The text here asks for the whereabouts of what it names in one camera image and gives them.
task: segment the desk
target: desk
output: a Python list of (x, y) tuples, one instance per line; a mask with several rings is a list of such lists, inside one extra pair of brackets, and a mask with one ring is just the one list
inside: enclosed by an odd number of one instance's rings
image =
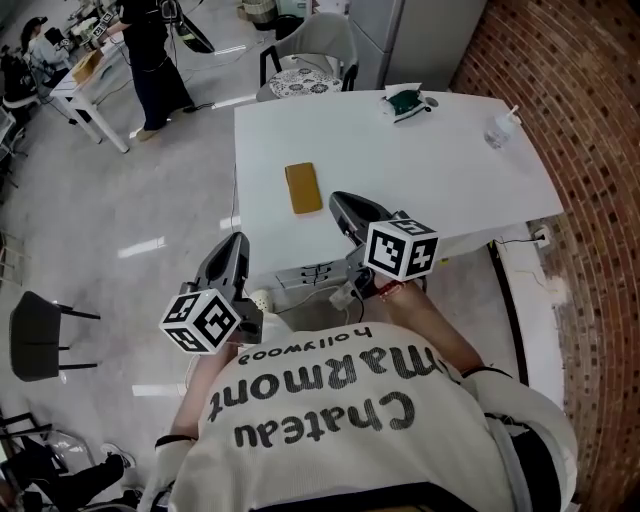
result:
[[(485, 142), (486, 120), (509, 110), (502, 100), (427, 92), (438, 108), (391, 125), (378, 108), (383, 95), (341, 92), (236, 108), (250, 277), (275, 274), (278, 287), (282, 271), (344, 259), (353, 247), (329, 211), (336, 190), (405, 210), (437, 230), (439, 259), (476, 250), (505, 226), (562, 212), (522, 129), (503, 150)], [(293, 213), (284, 175), (285, 166), (300, 162), (313, 163), (324, 203), (304, 216)]]
[[(95, 121), (96, 125), (109, 137), (111, 142), (113, 142), (120, 151), (126, 153), (129, 151), (129, 147), (118, 134), (113, 131), (93, 104), (93, 101), (106, 92), (106, 89), (120, 76), (121, 65), (126, 65), (120, 48), (124, 45), (124, 41), (122, 34), (119, 34), (119, 36), (120, 37), (114, 36), (113, 39), (116, 41), (115, 43), (107, 40), (101, 48), (103, 53), (102, 60), (89, 79), (78, 84), (71, 76), (71, 71), (69, 71), (62, 81), (51, 91), (50, 96), (84, 128), (84, 131), (87, 132), (96, 144), (102, 142), (102, 138), (92, 126), (82, 119), (76, 109), (86, 111)], [(126, 67), (127, 73), (131, 74), (128, 66)]]

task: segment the brick wall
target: brick wall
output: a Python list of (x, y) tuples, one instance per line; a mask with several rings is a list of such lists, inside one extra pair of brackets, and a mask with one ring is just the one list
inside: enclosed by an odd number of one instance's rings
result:
[(626, 0), (496, 0), (452, 86), (521, 106), (566, 213), (551, 220), (577, 499), (617, 510), (640, 481), (640, 17)]

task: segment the yellow wallet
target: yellow wallet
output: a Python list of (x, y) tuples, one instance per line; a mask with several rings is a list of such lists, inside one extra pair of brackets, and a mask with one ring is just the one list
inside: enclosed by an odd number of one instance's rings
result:
[(284, 172), (289, 184), (293, 211), (300, 214), (322, 210), (322, 197), (320, 197), (313, 164), (306, 162), (288, 165)]

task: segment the gray tiled floor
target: gray tiled floor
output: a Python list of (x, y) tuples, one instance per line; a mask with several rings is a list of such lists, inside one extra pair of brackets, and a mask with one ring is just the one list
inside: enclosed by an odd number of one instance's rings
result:
[[(52, 11), (66, 5), (34, 0), (16, 23), (21, 26), (37, 14), (54, 18)], [(217, 48), (245, 44), (246, 55), (195, 55), (178, 43), (179, 68), (185, 79), (192, 75), (187, 86), (196, 103), (257, 90), (258, 53), (264, 46), (255, 45), (264, 35), (239, 21), (233, 5), (206, 2), (194, 20)], [(188, 10), (186, 1), (183, 6)], [(229, 65), (218, 66), (225, 62)], [(207, 66), (218, 67), (202, 69)], [(202, 70), (193, 74), (189, 69)], [(123, 138), (142, 124), (130, 85), (110, 96), (101, 110)], [(42, 107), (29, 124), (27, 146), (29, 157), (15, 166), (20, 189), (9, 191), (1, 225), (25, 241), (30, 260), (24, 290), (102, 315), (100, 322), (65, 317), (62, 332), (62, 339), (73, 344), (63, 357), (99, 361), (101, 366), (68, 372), (66, 383), (18, 381), (9, 365), (8, 317), (23, 290), (4, 284), (0, 405), (6, 414), (30, 409), (42, 421), (81, 435), (97, 460), (102, 442), (120, 444), (138, 459), (137, 473), (129, 480), (144, 481), (155, 439), (168, 428), (178, 399), (134, 397), (131, 386), (184, 378), (189, 357), (170, 345), (157, 323), (180, 283), (193, 276), (202, 258), (228, 234), (219, 223), (232, 207), (233, 109), (183, 116), (121, 155), (106, 141), (93, 144), (81, 129)], [(119, 249), (158, 237), (165, 238), (165, 247), (118, 258)], [(489, 362), (514, 371), (506, 313), (484, 250), (439, 266), (429, 293)], [(297, 312), (301, 328), (309, 327), (309, 312)], [(374, 314), (372, 309), (365, 318)]]

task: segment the black chair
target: black chair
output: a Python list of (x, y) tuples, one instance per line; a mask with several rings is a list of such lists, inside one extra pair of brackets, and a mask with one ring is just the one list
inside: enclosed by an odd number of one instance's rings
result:
[(80, 313), (69, 306), (53, 304), (33, 292), (25, 292), (11, 312), (9, 338), (11, 368), (25, 382), (57, 377), (59, 370), (95, 368), (97, 364), (59, 364), (61, 315), (100, 320), (99, 315)]
[[(14, 423), (21, 423), (23, 421), (30, 422), (33, 427), (25, 430), (20, 430), (18, 432), (7, 431), (7, 427), (9, 425), (13, 425)], [(18, 416), (13, 416), (11, 418), (4, 418), (2, 413), (0, 413), (0, 440), (13, 439), (15, 437), (23, 437), (32, 434), (39, 434), (42, 436), (43, 440), (46, 441), (47, 435), (51, 432), (53, 425), (51, 423), (47, 423), (46, 425), (39, 425), (36, 422), (36, 419), (33, 417), (33, 414), (27, 412), (25, 414), (19, 414)]]

